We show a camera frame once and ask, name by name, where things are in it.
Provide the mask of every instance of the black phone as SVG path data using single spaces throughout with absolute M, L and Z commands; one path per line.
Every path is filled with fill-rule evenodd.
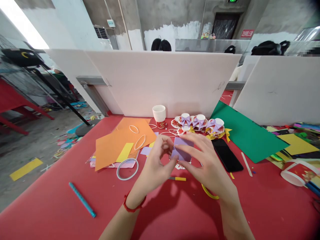
M 227 172 L 243 170 L 243 166 L 223 139 L 214 139 L 211 142 Z

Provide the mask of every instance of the red chair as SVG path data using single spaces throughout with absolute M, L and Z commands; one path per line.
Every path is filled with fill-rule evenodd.
M 51 117 L 41 108 L 26 100 L 23 96 L 17 93 L 13 87 L 11 87 L 8 83 L 6 83 L 3 79 L 0 78 L 0 122 L 12 128 L 16 132 L 28 135 L 28 132 L 24 131 L 22 128 L 14 125 L 13 123 L 1 116 L 1 113 L 13 110 L 27 116 L 30 119 L 39 119 L 38 116 L 32 114 L 32 112 L 24 108 L 24 106 L 33 108 L 42 115 L 50 118 L 51 120 L 54 120 L 53 117 Z

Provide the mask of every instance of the red tabletop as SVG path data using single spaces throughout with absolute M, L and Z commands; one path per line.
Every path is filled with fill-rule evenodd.
M 0 214 L 0 239 L 98 239 L 117 212 L 124 195 L 140 174 L 146 156 L 139 155 L 139 171 L 131 180 L 121 181 L 116 169 L 95 172 L 85 162 L 95 152 L 95 140 L 113 131 L 122 116 L 100 121 L 47 172 Z M 154 129 L 155 132 L 166 130 Z M 245 167 L 240 149 L 229 147 Z M 312 206 L 313 193 L 295 187 L 280 176 L 280 169 L 268 161 L 233 173 L 241 205 L 256 239 L 313 239 L 319 214 Z M 192 159 L 196 167 L 200 163 Z M 121 169 L 123 177 L 136 169 Z M 209 198 L 201 184 L 187 170 L 174 169 L 168 180 L 147 196 L 132 239 L 224 239 L 219 200 Z M 69 187 L 73 182 L 97 213 L 84 208 Z

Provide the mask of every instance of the black hair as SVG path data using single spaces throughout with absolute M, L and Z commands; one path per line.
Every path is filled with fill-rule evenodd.
M 265 41 L 260 43 L 258 46 L 254 46 L 251 50 L 251 55 L 274 55 L 279 56 L 281 55 L 281 45 L 277 44 L 273 41 Z
M 160 38 L 156 38 L 155 40 L 153 40 L 151 51 L 171 52 L 171 45 L 165 39 L 161 41 Z
M 160 38 L 156 38 L 155 40 L 153 40 L 152 46 L 151 46 L 151 51 L 157 51 L 160 47 L 160 43 L 161 43 Z
M 236 47 L 233 45 L 230 45 L 225 51 L 224 53 L 232 53 L 235 54 L 236 53 Z

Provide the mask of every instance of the blue pen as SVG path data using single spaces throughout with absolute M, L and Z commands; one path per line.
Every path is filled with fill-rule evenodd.
M 83 196 L 79 193 L 79 191 L 76 189 L 76 187 L 73 185 L 72 182 L 69 182 L 69 186 L 72 188 L 72 190 L 75 192 L 75 194 L 78 196 L 78 198 L 80 199 L 80 201 L 83 203 L 83 205 L 86 207 L 86 209 L 88 210 L 88 212 L 91 214 L 91 216 L 93 218 L 96 217 L 96 213 L 92 210 L 92 208 L 89 206 L 89 204 L 87 203 L 87 201 L 83 198 Z

